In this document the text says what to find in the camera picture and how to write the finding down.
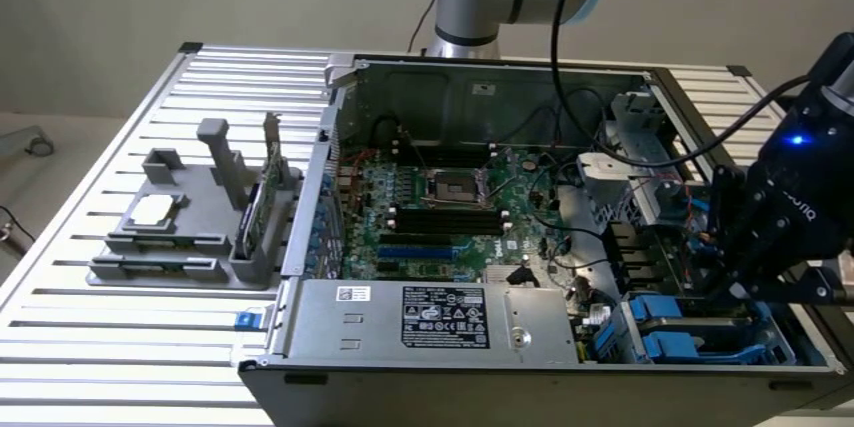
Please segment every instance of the blue pcie slot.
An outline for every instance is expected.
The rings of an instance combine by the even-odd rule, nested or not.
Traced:
[[[381,259],[435,259],[454,260],[453,247],[381,247],[377,250]]]

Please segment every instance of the floor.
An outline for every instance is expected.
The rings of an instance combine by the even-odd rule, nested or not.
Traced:
[[[22,148],[0,158],[0,205],[38,236],[119,132],[124,119],[0,113],[0,134],[34,124],[46,130],[56,150],[50,157],[39,158]],[[0,213],[0,223],[6,221]],[[18,260],[0,251],[0,283],[16,264]]]

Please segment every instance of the gray wall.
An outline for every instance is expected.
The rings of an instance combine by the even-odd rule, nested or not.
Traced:
[[[0,110],[126,116],[185,40],[402,50],[427,0],[0,0]],[[566,57],[744,63],[773,84],[801,73],[854,0],[602,0],[566,28]],[[421,45],[433,33],[429,20]],[[547,29],[502,31],[543,56]]]

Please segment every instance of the slotted metal surface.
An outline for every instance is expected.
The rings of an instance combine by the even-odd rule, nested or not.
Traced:
[[[90,287],[90,258],[143,183],[152,147],[187,163],[211,163],[195,126],[231,124],[233,149],[265,158],[263,115],[281,114],[283,153],[306,168],[329,101],[327,54],[206,47],[177,57],[116,140],[0,289],[2,425],[265,426],[231,366],[233,346],[261,349],[261,333],[233,331],[235,314],[275,300],[258,291]],[[677,67],[674,75],[713,128],[760,98],[724,68]],[[780,121],[769,110],[726,144],[749,164]]]

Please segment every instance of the motherboard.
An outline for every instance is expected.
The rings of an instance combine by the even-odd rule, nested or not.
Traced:
[[[499,282],[523,263],[545,269],[563,236],[545,225],[561,215],[542,174],[558,165],[538,149],[351,153],[343,277]]]

